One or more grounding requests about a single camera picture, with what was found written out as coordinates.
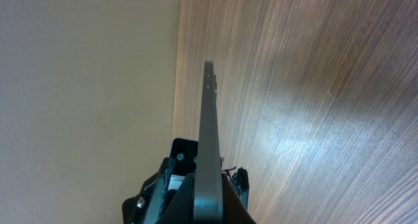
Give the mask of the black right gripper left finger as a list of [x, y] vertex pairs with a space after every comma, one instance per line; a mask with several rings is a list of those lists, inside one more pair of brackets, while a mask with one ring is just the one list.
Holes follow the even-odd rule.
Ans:
[[157, 224], [191, 224], [193, 222], [195, 175], [188, 174]]

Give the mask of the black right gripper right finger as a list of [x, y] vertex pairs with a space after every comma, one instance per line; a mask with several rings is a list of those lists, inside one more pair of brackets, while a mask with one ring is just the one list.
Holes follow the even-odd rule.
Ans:
[[223, 188], [223, 223], [224, 224], [255, 224], [241, 200], [234, 191], [228, 176], [222, 174]]

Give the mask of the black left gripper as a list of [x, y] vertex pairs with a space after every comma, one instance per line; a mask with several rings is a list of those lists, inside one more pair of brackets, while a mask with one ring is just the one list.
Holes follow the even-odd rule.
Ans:
[[[162, 196], [159, 216], [154, 221], [157, 223], [172, 198], [181, 186], [184, 178], [193, 173], [197, 166], [198, 142], [183, 138], [176, 138], [172, 142], [170, 155], [164, 158], [159, 170], [149, 177], [143, 184], [140, 193], [125, 200], [121, 206], [123, 222], [126, 224], [144, 223], [147, 211], [151, 208], [154, 191]], [[244, 168], [228, 168], [222, 171], [248, 211], [249, 179], [248, 172]]]

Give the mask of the blue smartphone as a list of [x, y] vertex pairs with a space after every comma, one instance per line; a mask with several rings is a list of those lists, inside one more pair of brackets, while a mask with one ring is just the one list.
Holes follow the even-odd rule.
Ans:
[[201, 116], [195, 173], [193, 219], [195, 223], [223, 222], [221, 158], [217, 128], [214, 64], [204, 63]]

